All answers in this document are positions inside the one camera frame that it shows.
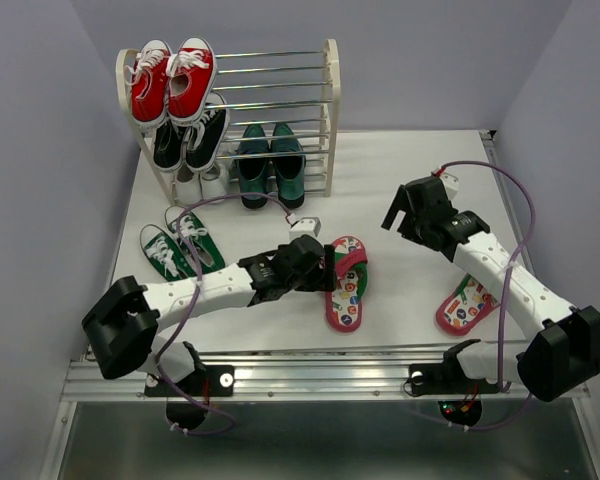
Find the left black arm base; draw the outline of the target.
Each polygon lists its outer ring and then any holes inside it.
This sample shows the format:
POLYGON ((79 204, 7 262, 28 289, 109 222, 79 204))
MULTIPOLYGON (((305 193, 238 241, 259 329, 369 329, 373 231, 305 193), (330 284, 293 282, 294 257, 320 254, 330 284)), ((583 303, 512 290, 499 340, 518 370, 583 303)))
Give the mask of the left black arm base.
POLYGON ((211 436, 236 426, 234 416, 213 403, 233 396, 235 368, 207 365, 177 383, 148 374, 144 396, 164 399, 165 418, 171 431, 184 436, 211 436))

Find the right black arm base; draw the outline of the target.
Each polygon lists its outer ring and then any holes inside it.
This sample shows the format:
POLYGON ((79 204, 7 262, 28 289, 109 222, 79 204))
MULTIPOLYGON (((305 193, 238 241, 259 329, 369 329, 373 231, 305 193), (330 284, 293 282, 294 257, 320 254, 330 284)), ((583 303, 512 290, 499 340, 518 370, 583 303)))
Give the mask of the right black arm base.
POLYGON ((442 396, 438 408, 448 424, 468 430, 482 416, 478 396, 490 386, 484 380, 469 379, 454 363, 420 363, 408 367, 403 391, 410 397, 442 396))

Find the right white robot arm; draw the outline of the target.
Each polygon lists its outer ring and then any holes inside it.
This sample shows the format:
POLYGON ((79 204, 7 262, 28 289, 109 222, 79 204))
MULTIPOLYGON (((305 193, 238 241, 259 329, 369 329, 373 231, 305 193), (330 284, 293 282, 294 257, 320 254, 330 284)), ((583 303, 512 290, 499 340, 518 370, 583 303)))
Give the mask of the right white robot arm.
POLYGON ((451 181, 430 175, 398 188, 382 222, 415 244, 441 253, 486 288, 518 325, 524 342, 465 340, 439 363, 413 364, 406 380, 413 397, 497 392, 516 383, 551 402, 600 374, 600 312, 576 307, 512 260, 489 225, 453 207, 451 181))

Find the teal leather loafer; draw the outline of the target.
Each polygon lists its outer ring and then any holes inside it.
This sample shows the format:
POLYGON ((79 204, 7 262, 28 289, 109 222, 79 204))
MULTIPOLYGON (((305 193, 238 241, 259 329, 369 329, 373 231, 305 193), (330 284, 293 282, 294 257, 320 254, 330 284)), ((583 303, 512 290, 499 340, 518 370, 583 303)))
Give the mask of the teal leather loafer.
POLYGON ((267 178, 270 153, 269 143, 261 125, 249 125, 243 134, 236 153, 238 184, 242 204, 248 209, 262 208, 267 199, 267 178))
POLYGON ((306 158, 292 129, 286 123, 276 123, 270 152, 276 176, 279 200, 289 209, 304 204, 304 173, 306 158))

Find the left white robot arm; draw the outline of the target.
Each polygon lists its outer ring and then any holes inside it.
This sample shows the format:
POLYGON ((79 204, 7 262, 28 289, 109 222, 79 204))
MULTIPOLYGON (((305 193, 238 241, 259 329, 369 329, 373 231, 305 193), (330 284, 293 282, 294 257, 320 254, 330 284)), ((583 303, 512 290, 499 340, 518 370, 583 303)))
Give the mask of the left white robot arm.
POLYGON ((275 251, 243 258, 199 279, 139 284, 115 281, 82 321, 102 377, 143 372, 179 393, 195 392, 203 364, 193 346, 161 332, 191 318, 279 300, 291 291, 331 292, 335 248, 302 235, 275 251))

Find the pink patterned flip-flop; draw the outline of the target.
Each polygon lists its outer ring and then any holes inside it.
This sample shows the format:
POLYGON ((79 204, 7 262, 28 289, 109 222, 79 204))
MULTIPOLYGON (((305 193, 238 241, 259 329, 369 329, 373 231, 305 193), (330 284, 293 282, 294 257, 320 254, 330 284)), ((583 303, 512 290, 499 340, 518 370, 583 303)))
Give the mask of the pink patterned flip-flop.
POLYGON ((334 291, 325 294, 325 318, 333 330, 349 334, 362 321, 362 297, 369 280, 368 257, 363 242, 354 236, 341 236, 332 245, 336 283, 334 291))
POLYGON ((466 274, 435 312, 438 327, 453 336, 467 335, 499 308, 499 303, 474 277, 466 274))

